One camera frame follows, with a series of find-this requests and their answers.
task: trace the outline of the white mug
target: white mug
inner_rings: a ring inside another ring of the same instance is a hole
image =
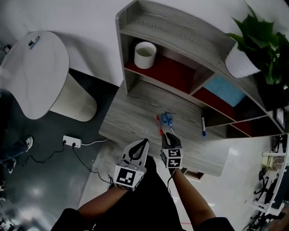
[[[135,46],[135,65],[141,69],[148,69],[154,65],[157,48],[151,42],[140,42]]]

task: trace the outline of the power strip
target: power strip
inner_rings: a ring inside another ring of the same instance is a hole
[[[72,146],[75,143],[75,147],[76,148],[80,148],[81,146],[81,139],[77,139],[77,138],[73,138],[70,136],[63,136],[63,140],[62,141],[66,141],[66,145]]]

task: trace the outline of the white wall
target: white wall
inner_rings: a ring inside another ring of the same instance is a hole
[[[238,32],[231,16],[242,20],[243,0],[153,0],[197,16],[224,32]],[[64,42],[70,67],[119,86],[123,80],[115,16],[131,0],[1,0],[0,22],[11,43],[35,30],[55,32]],[[289,38],[289,7],[283,0],[247,0]]]

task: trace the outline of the red marker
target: red marker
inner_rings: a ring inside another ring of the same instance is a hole
[[[161,136],[163,136],[163,130],[162,130],[161,123],[159,122],[159,117],[158,117],[158,115],[157,115],[157,121],[158,121],[158,129],[159,129],[159,132],[161,133]]]

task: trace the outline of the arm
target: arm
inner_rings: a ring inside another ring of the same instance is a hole
[[[81,206],[78,211],[85,219],[88,225],[91,225],[96,218],[109,210],[118,200],[127,192],[127,190],[112,187],[107,192],[88,201]]]
[[[193,229],[195,230],[202,222],[216,217],[208,203],[191,185],[180,169],[176,169],[172,177],[182,204],[189,216]]]

